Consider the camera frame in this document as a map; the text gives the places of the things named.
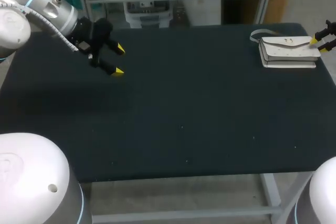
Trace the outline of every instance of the floor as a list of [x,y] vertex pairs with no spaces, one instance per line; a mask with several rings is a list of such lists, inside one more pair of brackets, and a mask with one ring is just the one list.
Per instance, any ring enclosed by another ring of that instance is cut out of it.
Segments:
[[[290,0],[283,22],[301,23],[309,34],[325,27],[325,20],[336,21],[335,0]],[[330,75],[336,81],[336,53],[323,56]],[[3,82],[11,59],[0,65]],[[296,174],[277,174],[280,195]],[[194,210],[265,205],[258,175],[164,178],[104,182],[83,185],[94,215],[165,210]],[[225,223],[269,224],[267,216],[218,218],[150,223]]]

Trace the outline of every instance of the black tabletop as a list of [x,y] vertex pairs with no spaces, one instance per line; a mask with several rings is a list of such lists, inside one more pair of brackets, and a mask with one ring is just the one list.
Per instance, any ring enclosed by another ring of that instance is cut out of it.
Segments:
[[0,91],[0,133],[54,141],[80,182],[315,170],[336,156],[336,88],[316,69],[262,67],[254,29],[113,33],[111,78],[59,40],[33,34]]

